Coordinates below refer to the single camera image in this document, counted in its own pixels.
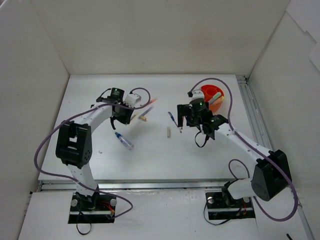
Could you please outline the green highlighter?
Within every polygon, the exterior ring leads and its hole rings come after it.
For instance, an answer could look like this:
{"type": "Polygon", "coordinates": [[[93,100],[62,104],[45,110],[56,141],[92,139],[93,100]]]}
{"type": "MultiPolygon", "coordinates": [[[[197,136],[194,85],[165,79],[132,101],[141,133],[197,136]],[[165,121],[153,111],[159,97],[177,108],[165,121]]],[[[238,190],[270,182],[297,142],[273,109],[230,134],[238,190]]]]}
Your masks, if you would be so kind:
{"type": "Polygon", "coordinates": [[[212,99],[218,99],[219,97],[221,97],[222,96],[222,93],[221,92],[217,92],[213,97],[212,97],[212,99]]]}

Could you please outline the red gel pen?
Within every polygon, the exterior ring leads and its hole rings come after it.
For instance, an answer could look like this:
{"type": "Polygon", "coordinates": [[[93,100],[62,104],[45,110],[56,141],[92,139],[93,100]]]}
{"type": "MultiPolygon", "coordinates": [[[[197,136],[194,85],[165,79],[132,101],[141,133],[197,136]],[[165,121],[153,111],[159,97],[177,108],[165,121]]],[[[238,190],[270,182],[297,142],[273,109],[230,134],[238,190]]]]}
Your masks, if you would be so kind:
{"type": "Polygon", "coordinates": [[[181,125],[181,128],[180,128],[181,130],[183,130],[183,127],[184,127],[184,121],[185,121],[185,116],[182,116],[182,122],[181,122],[181,123],[182,123],[182,125],[181,125]]]}

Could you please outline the pink capped pen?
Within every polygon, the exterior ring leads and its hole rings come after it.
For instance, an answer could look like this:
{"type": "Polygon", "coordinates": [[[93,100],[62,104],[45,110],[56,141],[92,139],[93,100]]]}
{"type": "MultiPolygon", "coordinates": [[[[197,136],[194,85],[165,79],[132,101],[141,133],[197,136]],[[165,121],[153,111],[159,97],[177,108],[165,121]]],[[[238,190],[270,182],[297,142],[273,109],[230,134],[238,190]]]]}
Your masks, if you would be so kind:
{"type": "Polygon", "coordinates": [[[146,105],[150,105],[150,104],[154,103],[157,100],[158,100],[157,98],[153,98],[146,105]]]}

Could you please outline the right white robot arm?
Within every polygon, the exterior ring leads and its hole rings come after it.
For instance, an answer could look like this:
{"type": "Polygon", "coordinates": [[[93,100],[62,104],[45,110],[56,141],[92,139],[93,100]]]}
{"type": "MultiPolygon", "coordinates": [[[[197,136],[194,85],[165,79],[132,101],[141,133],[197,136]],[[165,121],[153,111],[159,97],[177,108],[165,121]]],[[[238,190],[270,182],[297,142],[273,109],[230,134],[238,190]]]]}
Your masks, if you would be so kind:
{"type": "Polygon", "coordinates": [[[233,206],[239,199],[251,197],[268,202],[292,185],[287,156],[283,151],[272,151],[237,132],[231,128],[226,117],[214,115],[208,106],[201,98],[177,105],[178,126],[182,126],[183,120],[186,120],[187,126],[196,127],[206,140],[225,144],[235,153],[236,159],[244,157],[254,167],[249,177],[225,185],[221,193],[225,205],[233,206]]]}

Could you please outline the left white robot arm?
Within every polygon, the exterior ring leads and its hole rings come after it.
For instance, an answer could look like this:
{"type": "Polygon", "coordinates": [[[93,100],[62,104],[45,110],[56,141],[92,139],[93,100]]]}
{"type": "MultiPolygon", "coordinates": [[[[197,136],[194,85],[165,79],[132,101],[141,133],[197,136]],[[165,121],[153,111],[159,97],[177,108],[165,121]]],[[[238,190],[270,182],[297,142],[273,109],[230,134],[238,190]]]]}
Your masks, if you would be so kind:
{"type": "Polygon", "coordinates": [[[98,184],[93,178],[89,161],[93,155],[92,133],[105,121],[110,120],[127,125],[133,114],[132,108],[141,101],[141,96],[128,93],[119,88],[111,88],[107,97],[99,96],[94,111],[68,121],[58,131],[55,155],[70,170],[76,181],[76,196],[89,210],[96,209],[100,204],[98,184]]]}

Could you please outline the small tan eraser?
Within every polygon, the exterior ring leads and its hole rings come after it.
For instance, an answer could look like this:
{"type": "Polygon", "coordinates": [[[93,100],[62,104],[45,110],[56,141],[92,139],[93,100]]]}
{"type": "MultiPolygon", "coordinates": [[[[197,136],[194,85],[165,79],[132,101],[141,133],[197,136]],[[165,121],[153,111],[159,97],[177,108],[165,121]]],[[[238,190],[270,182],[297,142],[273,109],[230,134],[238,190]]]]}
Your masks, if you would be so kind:
{"type": "Polygon", "coordinates": [[[145,116],[140,116],[139,119],[143,122],[146,122],[147,121],[147,118],[145,116]]]}

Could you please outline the blue gel pen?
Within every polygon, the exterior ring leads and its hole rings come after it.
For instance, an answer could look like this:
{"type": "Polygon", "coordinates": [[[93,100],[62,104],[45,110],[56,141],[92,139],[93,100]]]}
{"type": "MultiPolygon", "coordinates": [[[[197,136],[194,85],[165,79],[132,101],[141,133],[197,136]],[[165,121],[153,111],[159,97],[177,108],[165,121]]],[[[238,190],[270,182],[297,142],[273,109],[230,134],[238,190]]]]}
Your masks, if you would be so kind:
{"type": "Polygon", "coordinates": [[[177,124],[177,122],[176,122],[173,114],[172,114],[170,111],[168,111],[168,114],[169,114],[171,120],[173,121],[173,123],[175,124],[175,126],[177,127],[178,131],[179,131],[180,133],[182,133],[182,130],[181,130],[181,128],[178,126],[178,124],[177,124]]]}

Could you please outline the orange round divided container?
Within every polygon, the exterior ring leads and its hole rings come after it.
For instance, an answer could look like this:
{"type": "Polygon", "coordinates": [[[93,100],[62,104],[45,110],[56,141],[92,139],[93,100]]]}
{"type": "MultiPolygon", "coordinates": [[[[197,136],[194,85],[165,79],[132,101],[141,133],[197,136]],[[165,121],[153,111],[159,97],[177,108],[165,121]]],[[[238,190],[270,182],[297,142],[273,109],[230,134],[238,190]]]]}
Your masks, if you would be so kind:
{"type": "Polygon", "coordinates": [[[224,101],[224,92],[216,85],[206,84],[200,90],[204,94],[204,101],[208,102],[209,109],[215,113],[224,101]]]}

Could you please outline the clear blue glue bottle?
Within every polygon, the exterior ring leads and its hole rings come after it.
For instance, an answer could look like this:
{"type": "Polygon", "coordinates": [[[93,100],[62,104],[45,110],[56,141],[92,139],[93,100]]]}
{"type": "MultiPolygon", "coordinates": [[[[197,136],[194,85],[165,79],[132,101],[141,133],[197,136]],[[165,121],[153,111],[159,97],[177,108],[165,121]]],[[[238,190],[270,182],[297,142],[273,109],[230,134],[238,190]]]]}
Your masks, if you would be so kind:
{"type": "Polygon", "coordinates": [[[134,148],[134,145],[128,139],[123,137],[123,135],[121,135],[118,132],[115,132],[114,134],[117,137],[117,139],[121,142],[121,144],[125,146],[128,150],[132,150],[134,148]]]}

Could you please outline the white eraser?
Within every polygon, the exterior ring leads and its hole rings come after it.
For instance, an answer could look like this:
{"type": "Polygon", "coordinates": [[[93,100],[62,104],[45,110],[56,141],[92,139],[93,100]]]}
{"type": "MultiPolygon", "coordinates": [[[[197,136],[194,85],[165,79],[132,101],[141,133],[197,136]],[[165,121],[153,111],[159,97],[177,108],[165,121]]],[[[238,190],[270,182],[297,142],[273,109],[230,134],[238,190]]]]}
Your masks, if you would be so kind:
{"type": "Polygon", "coordinates": [[[166,128],[166,136],[167,136],[167,138],[171,138],[171,128],[170,127],[166,128]]]}

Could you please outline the aluminium frame rail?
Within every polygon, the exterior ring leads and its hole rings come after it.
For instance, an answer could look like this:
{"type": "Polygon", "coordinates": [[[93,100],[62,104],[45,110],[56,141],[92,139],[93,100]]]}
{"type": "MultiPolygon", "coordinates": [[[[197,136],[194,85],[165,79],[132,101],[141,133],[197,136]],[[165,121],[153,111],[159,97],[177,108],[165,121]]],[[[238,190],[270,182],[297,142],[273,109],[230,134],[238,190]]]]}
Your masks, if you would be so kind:
{"type": "MultiPolygon", "coordinates": [[[[245,76],[236,75],[236,79],[255,141],[262,144],[264,147],[273,149],[251,83],[245,76]]],[[[315,240],[315,236],[310,228],[300,200],[298,200],[297,213],[302,222],[307,239],[315,240]]]]}

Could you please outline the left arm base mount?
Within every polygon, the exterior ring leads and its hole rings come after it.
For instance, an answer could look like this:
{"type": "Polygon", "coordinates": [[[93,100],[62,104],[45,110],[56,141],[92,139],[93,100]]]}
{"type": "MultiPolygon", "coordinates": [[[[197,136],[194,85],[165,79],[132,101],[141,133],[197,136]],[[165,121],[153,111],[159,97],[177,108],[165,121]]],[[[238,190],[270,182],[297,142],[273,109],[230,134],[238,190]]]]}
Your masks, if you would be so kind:
{"type": "Polygon", "coordinates": [[[80,201],[73,193],[69,208],[68,224],[110,224],[114,223],[116,211],[115,205],[110,201],[115,200],[108,195],[100,195],[95,208],[89,208],[88,204],[80,201]]]}

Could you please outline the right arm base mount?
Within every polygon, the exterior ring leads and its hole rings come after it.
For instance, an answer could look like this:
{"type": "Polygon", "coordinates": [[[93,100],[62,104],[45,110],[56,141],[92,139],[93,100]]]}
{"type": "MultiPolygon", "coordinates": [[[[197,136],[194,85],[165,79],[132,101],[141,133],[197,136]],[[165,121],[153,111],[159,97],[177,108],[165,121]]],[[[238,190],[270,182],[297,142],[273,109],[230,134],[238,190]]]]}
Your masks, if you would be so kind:
{"type": "Polygon", "coordinates": [[[231,221],[255,219],[253,203],[250,198],[231,199],[221,191],[206,192],[204,215],[209,221],[231,221]]]}

